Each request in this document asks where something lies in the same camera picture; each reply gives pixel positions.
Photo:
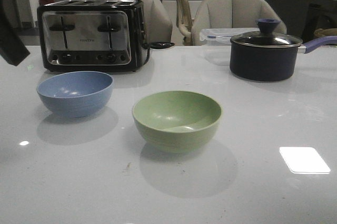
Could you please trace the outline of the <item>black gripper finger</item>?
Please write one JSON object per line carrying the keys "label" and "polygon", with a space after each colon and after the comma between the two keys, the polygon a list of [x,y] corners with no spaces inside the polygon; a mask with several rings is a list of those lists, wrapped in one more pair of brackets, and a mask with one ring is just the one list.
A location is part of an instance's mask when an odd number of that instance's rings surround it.
{"label": "black gripper finger", "polygon": [[8,21],[4,0],[1,0],[1,56],[10,65],[18,66],[29,54],[30,52]]}

